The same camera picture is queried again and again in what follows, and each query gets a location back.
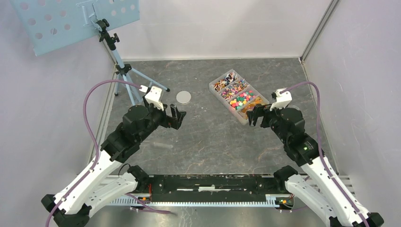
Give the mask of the clear plastic scoop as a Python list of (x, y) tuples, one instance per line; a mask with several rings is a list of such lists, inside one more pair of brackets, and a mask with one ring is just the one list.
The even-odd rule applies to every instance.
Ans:
[(157, 149), (172, 149), (174, 147), (172, 144), (159, 143), (159, 142), (153, 142), (151, 145)]

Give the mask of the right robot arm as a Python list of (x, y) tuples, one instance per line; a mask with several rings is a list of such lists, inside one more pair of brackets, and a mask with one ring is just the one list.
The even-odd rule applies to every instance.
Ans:
[(346, 188), (333, 170), (318, 142), (305, 132), (302, 112), (294, 108), (270, 109), (257, 104), (247, 111), (248, 121), (255, 126), (270, 128), (282, 141), (286, 155), (317, 185), (309, 186), (291, 166), (274, 173), (273, 187), (279, 193), (290, 192), (309, 207), (328, 227), (380, 227), (384, 219), (366, 209)]

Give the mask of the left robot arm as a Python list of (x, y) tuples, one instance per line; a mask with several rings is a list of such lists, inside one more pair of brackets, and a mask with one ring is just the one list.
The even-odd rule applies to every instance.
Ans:
[(59, 227), (83, 227), (102, 207), (132, 191), (148, 188), (148, 175), (133, 166), (102, 188), (99, 184), (139, 150), (140, 144), (159, 126), (179, 129), (186, 116), (170, 105), (171, 116), (153, 104), (135, 105), (123, 116), (115, 131), (108, 135), (88, 166), (59, 193), (45, 195), (41, 202)]

